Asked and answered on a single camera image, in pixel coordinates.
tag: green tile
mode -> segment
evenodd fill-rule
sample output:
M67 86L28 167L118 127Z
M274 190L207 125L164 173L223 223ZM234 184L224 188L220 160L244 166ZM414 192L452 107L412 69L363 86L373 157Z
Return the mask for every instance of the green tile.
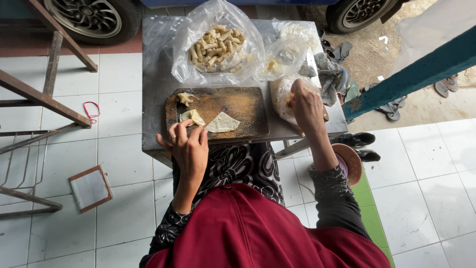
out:
M352 192L354 192L354 197L357 200L359 207L375 206L374 198L372 197L372 192L370 192L365 171L362 172L362 178L360 179L360 182L352 188Z
M388 247L387 239L385 239L384 230L378 217L377 208L375 206L366 206L360 208L362 222L370 238L377 247Z
M382 250L385 253L385 255L387 256L388 261L390 261L390 266L392 268L395 268L395 265L393 264L392 255L390 254L390 249L388 249L387 247L381 247L380 250Z

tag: black shoe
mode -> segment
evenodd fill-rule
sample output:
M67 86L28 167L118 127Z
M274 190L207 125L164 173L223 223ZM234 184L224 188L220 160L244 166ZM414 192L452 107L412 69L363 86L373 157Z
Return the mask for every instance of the black shoe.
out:
M343 134L335 137L330 141L331 144L345 144L347 146L365 146L372 144L375 141L375 136L367 132Z
M365 148L365 149L354 149L357 153L358 157L362 162L377 162L380 160L380 156L372 149Z

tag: wooden cutting board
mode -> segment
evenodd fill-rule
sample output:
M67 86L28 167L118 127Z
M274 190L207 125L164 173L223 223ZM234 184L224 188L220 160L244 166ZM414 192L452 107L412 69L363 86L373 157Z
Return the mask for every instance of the wooden cutting board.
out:
M178 93L189 93L190 107L177 101ZM206 124L210 123L220 112L240 121L237 129L223 133L208 133L209 140L245 137L263 137L269 134L268 118L259 87L225 87L225 88L180 88L165 101L167 129L180 122L180 115L185 111L196 109ZM197 125L187 127L187 134Z

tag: woman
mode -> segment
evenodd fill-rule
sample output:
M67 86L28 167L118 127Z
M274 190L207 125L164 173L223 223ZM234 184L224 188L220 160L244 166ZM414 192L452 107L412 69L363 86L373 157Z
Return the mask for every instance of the woman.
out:
M173 162L174 199L140 267L390 267L370 240L326 133L319 96L294 82L290 101L314 166L319 220L302 226L284 207L269 143L211 148L207 130L187 137L191 120L157 134Z

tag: black sleeve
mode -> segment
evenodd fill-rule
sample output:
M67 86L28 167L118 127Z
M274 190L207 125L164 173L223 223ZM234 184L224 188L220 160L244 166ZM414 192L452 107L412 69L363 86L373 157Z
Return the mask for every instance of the black sleeve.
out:
M191 214L191 211L187 214L180 214L172 208L172 205L169 205L162 222L155 230L155 236L150 243L149 254L142 257L139 268L145 268L154 254L173 245L175 239L187 224L188 219L190 219Z
M317 228L342 227L371 240L342 168L337 165L333 169L319 172L312 166L309 168L309 175L316 191L314 197L319 218Z

